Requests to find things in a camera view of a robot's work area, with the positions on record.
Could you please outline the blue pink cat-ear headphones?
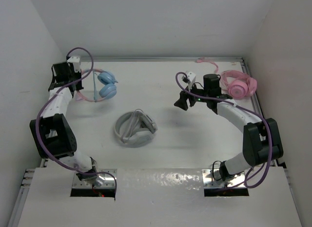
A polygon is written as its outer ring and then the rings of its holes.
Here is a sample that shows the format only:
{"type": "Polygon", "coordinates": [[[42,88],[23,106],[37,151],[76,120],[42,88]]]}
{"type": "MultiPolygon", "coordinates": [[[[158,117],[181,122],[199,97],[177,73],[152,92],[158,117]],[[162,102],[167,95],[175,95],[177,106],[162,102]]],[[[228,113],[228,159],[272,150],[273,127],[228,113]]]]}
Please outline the blue pink cat-ear headphones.
{"type": "Polygon", "coordinates": [[[89,99],[84,96],[80,91],[76,93],[76,101],[87,101],[87,102],[102,102],[108,99],[113,98],[117,94],[117,87],[115,76],[109,72],[102,69],[94,69],[92,71],[93,83],[94,83],[94,96],[93,99],[89,99]],[[98,81],[104,86],[101,90],[97,91],[95,78],[97,77],[98,81]]]}

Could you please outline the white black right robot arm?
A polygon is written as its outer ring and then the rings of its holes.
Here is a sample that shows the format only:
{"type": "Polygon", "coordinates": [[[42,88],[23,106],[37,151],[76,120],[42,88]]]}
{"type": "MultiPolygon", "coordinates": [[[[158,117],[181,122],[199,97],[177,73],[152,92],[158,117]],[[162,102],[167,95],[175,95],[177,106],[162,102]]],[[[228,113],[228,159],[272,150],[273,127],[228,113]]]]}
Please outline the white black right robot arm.
{"type": "Polygon", "coordinates": [[[265,171],[257,182],[260,185],[268,173],[271,161],[284,154],[277,122],[272,118],[264,119],[261,115],[237,105],[230,95],[222,93],[219,75],[205,75],[201,88],[196,86],[194,74],[181,75],[187,87],[181,89],[174,106],[186,111],[197,102],[206,103],[210,110],[227,119],[243,134],[242,152],[222,161],[218,171],[213,172],[213,179],[225,182],[247,169],[264,165],[265,171]]]}

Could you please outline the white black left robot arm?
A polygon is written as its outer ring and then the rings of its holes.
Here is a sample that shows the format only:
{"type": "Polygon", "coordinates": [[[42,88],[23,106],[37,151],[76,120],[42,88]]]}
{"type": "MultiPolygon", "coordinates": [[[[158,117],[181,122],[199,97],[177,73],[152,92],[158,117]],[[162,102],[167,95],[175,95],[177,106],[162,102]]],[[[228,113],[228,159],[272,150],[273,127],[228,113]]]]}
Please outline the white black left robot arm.
{"type": "Polygon", "coordinates": [[[96,178],[96,162],[78,150],[77,140],[65,115],[75,93],[82,90],[79,57],[53,64],[52,81],[48,88],[49,103],[31,120],[30,130],[39,155],[76,172],[79,180],[96,178]]]}

